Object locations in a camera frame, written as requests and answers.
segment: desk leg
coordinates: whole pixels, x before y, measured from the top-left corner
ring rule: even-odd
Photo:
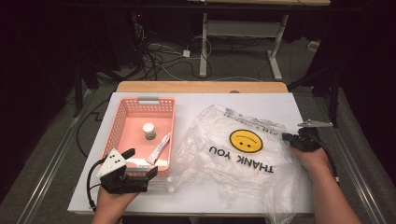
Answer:
[[[268,50],[268,60],[270,61],[271,68],[273,70],[274,78],[276,81],[281,81],[282,80],[282,75],[280,74],[279,66],[277,65],[276,62],[276,53],[277,50],[279,49],[280,41],[282,40],[282,35],[283,32],[285,32],[286,28],[286,22],[288,21],[289,15],[284,15],[282,18],[282,22],[280,23],[277,33],[276,33],[276,39],[275,39],[275,45],[273,50]]]
[[[202,25],[202,50],[201,50],[201,61],[199,65],[199,76],[206,77],[206,66],[207,66],[207,51],[206,51],[206,38],[207,38],[207,13],[204,13],[204,20]]]

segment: basket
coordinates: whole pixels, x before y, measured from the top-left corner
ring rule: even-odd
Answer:
[[[125,97],[120,99],[111,130],[106,140],[102,158],[115,148],[119,153],[134,148],[135,154],[127,160],[127,175],[138,175],[158,166],[159,176],[168,176],[172,135],[175,119],[175,99],[170,97]],[[143,132],[145,123],[154,124],[156,137],[146,138]],[[158,146],[163,137],[170,133],[169,142],[151,165],[146,158]]]

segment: plastic bag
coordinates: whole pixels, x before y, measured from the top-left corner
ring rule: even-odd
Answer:
[[[287,149],[282,124],[247,118],[212,105],[186,132],[172,156],[168,190],[213,181],[222,200],[261,199],[270,223],[290,223],[301,164]]]

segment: smiley face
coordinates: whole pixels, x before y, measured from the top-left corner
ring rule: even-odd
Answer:
[[[260,137],[249,130],[236,130],[230,134],[230,142],[236,149],[253,153],[262,149],[262,140]]]

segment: human arm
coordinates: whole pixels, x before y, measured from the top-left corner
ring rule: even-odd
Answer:
[[[302,152],[294,147],[290,150],[300,158],[312,180],[316,222],[361,223],[332,177],[329,159],[323,148],[313,152]]]
[[[100,187],[92,224],[117,223],[128,204],[137,195],[138,193],[109,194],[105,189]]]

